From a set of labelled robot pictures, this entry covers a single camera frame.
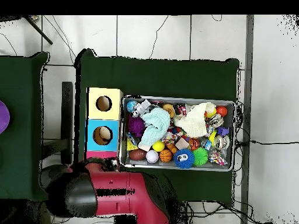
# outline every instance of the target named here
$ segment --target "red ball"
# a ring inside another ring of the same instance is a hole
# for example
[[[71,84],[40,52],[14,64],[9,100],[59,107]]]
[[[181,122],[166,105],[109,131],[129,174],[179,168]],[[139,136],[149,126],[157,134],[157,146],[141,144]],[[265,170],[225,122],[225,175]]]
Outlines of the red ball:
[[[224,106],[216,107],[216,111],[217,111],[217,113],[219,113],[222,117],[224,117],[225,115],[227,115],[227,108],[224,107]]]

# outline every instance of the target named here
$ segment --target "blue spiky ball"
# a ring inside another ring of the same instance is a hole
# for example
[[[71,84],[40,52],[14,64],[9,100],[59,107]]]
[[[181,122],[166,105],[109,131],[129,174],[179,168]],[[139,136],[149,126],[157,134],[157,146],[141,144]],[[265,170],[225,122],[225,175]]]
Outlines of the blue spiky ball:
[[[181,169],[189,169],[193,165],[194,154],[188,149],[181,149],[174,154],[173,160],[177,167],[180,167]]]

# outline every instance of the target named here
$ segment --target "brown football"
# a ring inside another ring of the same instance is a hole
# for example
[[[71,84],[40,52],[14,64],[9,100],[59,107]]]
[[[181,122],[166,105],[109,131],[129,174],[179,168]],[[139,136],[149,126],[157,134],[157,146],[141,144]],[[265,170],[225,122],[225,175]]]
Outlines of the brown football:
[[[143,160],[145,159],[146,155],[147,155],[146,151],[142,149],[135,149],[130,152],[129,157],[131,160]]]

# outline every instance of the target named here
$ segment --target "green tablecloth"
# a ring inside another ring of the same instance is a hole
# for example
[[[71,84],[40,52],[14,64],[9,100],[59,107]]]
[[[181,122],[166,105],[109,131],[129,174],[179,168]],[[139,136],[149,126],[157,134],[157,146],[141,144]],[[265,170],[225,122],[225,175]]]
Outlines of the green tablecloth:
[[[79,160],[84,155],[86,88],[116,88],[125,95],[181,97],[194,99],[237,99],[239,61],[168,61],[95,57],[83,50],[76,60],[79,105]],[[231,205],[232,172],[141,169],[173,184],[179,200],[217,200]]]
[[[45,200],[39,186],[41,161],[41,69],[47,52],[0,56],[0,100],[10,112],[0,134],[0,198]]]

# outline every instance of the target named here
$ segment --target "yellow ball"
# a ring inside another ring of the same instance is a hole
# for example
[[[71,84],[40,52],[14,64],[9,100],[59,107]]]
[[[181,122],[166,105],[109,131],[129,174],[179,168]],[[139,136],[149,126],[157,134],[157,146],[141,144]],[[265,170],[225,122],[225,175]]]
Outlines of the yellow ball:
[[[152,145],[152,148],[154,151],[161,152],[165,148],[165,144],[161,141],[156,141],[156,143]]]
[[[207,113],[207,118],[211,118],[212,116],[214,116],[217,113],[216,108],[214,108],[214,111],[212,111],[211,113]]]

